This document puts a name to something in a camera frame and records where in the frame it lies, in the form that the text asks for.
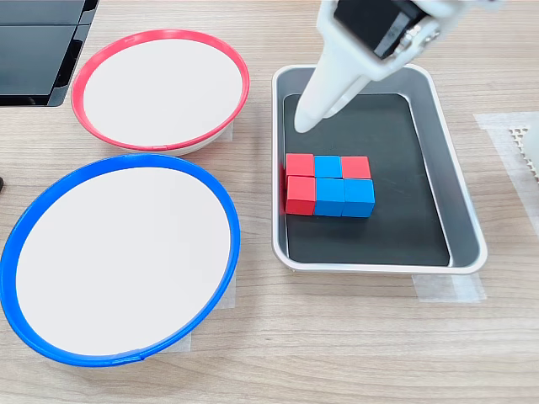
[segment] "wooden block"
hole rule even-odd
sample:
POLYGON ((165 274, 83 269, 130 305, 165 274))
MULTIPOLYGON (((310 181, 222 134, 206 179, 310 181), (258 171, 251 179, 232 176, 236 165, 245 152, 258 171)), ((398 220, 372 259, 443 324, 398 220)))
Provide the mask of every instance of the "wooden block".
POLYGON ((286 183, 290 176, 314 177, 314 156, 312 154, 286 154, 286 183))
POLYGON ((286 192, 286 213, 311 216, 317 200, 314 177, 289 177, 286 192))
POLYGON ((344 208, 344 181, 336 178, 316 178, 317 203, 314 214, 341 216, 344 208))
POLYGON ((314 176, 316 178, 342 178, 343 171, 339 156, 315 156, 314 176))
POLYGON ((371 179, 371 168, 369 167, 369 157, 341 157, 343 168, 343 178, 371 179))
POLYGON ((345 179, 342 216, 370 217, 375 204, 371 179, 345 179))

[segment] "tape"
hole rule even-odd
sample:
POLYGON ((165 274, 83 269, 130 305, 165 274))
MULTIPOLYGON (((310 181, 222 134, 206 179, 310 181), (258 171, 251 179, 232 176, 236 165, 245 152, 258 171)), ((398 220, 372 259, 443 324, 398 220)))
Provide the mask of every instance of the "tape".
MULTIPOLYGON (((213 310, 233 309, 234 307, 236 307, 236 273, 234 273, 232 279, 230 279, 227 290, 225 290, 225 293, 222 295, 219 303, 216 304, 213 310)), ((192 334, 192 332, 187 334, 178 342, 161 351, 161 354, 190 352, 192 334)))
POLYGON ((216 141, 232 141, 234 134, 234 122, 231 122, 230 125, 227 126, 224 132, 221 133, 221 135, 216 139, 216 141))
POLYGON ((478 303, 487 298, 478 274, 413 275, 412 281, 422 302, 478 303))

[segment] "wood grain surface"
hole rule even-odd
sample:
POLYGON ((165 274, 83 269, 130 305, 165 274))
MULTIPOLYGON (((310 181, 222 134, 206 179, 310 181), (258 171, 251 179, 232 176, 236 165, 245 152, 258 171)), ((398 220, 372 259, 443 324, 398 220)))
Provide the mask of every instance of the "wood grain surface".
MULTIPOLYGON (((252 89, 234 141, 187 158, 230 192, 243 227, 236 308, 214 311, 190 353, 81 369, 28 348, 0 315, 0 403, 539 402, 539 242, 473 114, 539 110, 538 2, 476 11, 417 64, 432 74, 487 238, 480 304, 419 302, 409 276, 293 274, 270 246, 273 73, 318 59, 318 1, 101 0, 80 67, 138 31, 197 29, 234 46, 252 89)), ((57 179, 121 154, 58 108, 0 109, 0 247, 57 179)))

